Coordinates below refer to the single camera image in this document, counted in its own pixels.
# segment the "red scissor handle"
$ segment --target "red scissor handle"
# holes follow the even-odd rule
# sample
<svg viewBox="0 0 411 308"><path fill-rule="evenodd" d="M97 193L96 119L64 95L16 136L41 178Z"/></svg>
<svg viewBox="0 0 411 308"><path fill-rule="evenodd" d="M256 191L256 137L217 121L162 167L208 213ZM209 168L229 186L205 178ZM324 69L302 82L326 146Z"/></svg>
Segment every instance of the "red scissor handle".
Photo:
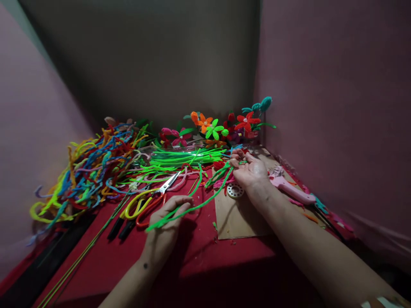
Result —
<svg viewBox="0 0 411 308"><path fill-rule="evenodd" d="M138 228L145 229L149 226L149 222L143 223L145 215L148 213L149 210L154 209L159 203L161 203L161 200L163 200L162 206L164 206L164 203L166 203L166 195L167 194L164 194L161 197L158 197L157 199L150 202L150 204L147 205L147 207L140 213L140 215L137 216L136 225Z"/></svg>

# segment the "cardboard sheet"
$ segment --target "cardboard sheet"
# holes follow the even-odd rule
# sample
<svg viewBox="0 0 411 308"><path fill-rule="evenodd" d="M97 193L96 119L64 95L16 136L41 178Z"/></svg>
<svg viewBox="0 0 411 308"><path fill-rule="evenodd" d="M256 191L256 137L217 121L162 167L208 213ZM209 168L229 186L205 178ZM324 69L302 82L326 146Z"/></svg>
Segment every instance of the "cardboard sheet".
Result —
<svg viewBox="0 0 411 308"><path fill-rule="evenodd" d="M272 170L279 165L274 157L263 147L256 147L250 150L250 152L265 163L267 170ZM295 183L287 172L284 173L284 178L291 183ZM232 199L229 196L225 196L224 192L221 191L214 200L219 240L262 236L273 233L264 218L251 204L246 194L240 199ZM294 204L290 204L290 206L294 206L298 211L318 219L314 213L307 209L304 211L301 207ZM325 224L319 220L319 226L325 226Z"/></svg>

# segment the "teal pipe cleaner flower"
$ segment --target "teal pipe cleaner flower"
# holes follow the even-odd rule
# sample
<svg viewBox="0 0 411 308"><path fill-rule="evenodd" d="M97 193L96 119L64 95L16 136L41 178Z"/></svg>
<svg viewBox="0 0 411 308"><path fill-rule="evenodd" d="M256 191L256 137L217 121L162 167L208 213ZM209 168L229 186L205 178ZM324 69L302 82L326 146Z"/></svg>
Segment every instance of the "teal pipe cleaner flower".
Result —
<svg viewBox="0 0 411 308"><path fill-rule="evenodd" d="M243 113L249 113L249 112L252 112L253 110L251 108L243 108L243 109L241 109L241 111Z"/></svg>
<svg viewBox="0 0 411 308"><path fill-rule="evenodd" d="M256 112L256 111L259 111L259 110L260 110L260 106L261 106L261 104L255 103L255 104L251 107L251 109L252 109L254 112Z"/></svg>
<svg viewBox="0 0 411 308"><path fill-rule="evenodd" d="M266 98L264 98L260 104L261 112L266 112L268 107L271 105L272 101L273 99L270 96L267 96Z"/></svg>
<svg viewBox="0 0 411 308"><path fill-rule="evenodd" d="M272 98L270 96L267 96L262 100L261 103L255 103L251 108L243 108L241 109L241 111L243 113L250 113L251 111L256 112L260 110L263 113L267 111L272 101Z"/></svg>
<svg viewBox="0 0 411 308"><path fill-rule="evenodd" d="M205 134L205 138L208 139L211 134L213 135L214 139L219 140L220 135L218 134L219 131L222 131L224 129L224 126L217 126L218 124L218 119L215 119L211 126L207 127L207 133Z"/></svg>

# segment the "small round disc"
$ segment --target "small round disc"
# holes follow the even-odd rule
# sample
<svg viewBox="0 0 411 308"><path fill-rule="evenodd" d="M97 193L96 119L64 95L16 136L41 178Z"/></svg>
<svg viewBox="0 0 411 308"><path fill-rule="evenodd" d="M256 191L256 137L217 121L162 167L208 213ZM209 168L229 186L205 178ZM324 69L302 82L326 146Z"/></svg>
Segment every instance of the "small round disc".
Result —
<svg viewBox="0 0 411 308"><path fill-rule="evenodd" d="M230 183L227 186L227 194L233 199L238 199L244 194L244 189L237 183Z"/></svg>

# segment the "scissor blade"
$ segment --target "scissor blade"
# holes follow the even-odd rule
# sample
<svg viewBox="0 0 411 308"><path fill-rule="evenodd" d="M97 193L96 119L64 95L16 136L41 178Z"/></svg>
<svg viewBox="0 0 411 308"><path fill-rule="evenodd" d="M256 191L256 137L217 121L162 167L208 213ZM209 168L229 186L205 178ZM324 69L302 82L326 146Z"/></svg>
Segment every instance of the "scissor blade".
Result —
<svg viewBox="0 0 411 308"><path fill-rule="evenodd" d="M163 186L160 187L160 189L158 190L158 192L160 192L160 193L162 193L162 194L165 193L165 191L166 191L167 189L169 189L169 187L174 183L174 181L177 179L177 177L180 175L180 173L181 173L181 171L178 171L176 174L173 175L172 178L168 179L168 181L165 182L165 183L163 184Z"/></svg>

